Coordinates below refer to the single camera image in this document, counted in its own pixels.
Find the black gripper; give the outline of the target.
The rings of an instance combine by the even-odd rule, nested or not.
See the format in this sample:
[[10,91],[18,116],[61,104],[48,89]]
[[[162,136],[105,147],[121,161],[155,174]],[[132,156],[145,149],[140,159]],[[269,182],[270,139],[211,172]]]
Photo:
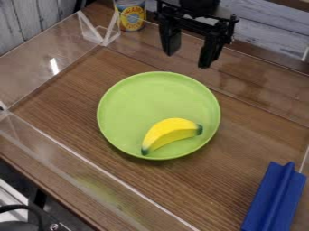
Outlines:
[[162,48],[171,56],[180,46],[180,28],[206,34],[198,67],[207,69],[224,44],[231,44],[239,17],[220,7],[220,0],[155,0]]

